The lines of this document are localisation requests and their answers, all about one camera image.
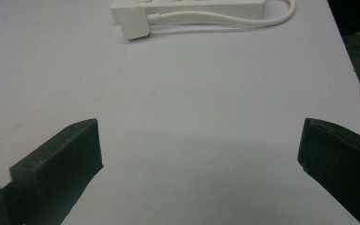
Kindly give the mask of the white power strip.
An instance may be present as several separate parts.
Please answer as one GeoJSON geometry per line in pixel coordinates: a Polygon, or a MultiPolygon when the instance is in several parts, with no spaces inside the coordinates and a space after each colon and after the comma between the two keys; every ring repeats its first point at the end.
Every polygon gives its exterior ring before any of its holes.
{"type": "Polygon", "coordinates": [[[242,19],[261,20],[265,0],[113,0],[112,17],[118,23],[120,11],[143,8],[146,14],[166,14],[175,11],[206,11],[242,19]]]}

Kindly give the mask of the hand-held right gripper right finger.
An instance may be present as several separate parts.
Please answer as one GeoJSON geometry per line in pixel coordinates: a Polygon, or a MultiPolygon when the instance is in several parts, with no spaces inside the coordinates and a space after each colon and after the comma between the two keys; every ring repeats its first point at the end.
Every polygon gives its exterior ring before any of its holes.
{"type": "Polygon", "coordinates": [[[360,222],[360,135],[327,121],[305,120],[297,160],[360,222]]]}

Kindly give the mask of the white plug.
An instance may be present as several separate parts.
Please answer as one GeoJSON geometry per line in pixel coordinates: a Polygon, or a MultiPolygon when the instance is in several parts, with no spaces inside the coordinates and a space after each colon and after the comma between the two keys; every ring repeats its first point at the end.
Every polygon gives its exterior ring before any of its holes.
{"type": "Polygon", "coordinates": [[[121,10],[118,23],[126,39],[144,38],[150,34],[150,24],[142,7],[121,10]]]}

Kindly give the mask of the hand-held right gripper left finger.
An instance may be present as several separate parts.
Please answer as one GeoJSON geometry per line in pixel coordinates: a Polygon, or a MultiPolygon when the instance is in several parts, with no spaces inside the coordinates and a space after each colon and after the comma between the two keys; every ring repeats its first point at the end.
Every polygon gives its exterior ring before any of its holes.
{"type": "Polygon", "coordinates": [[[65,127],[9,168],[3,188],[13,225],[61,225],[103,168],[98,120],[65,127]]]}

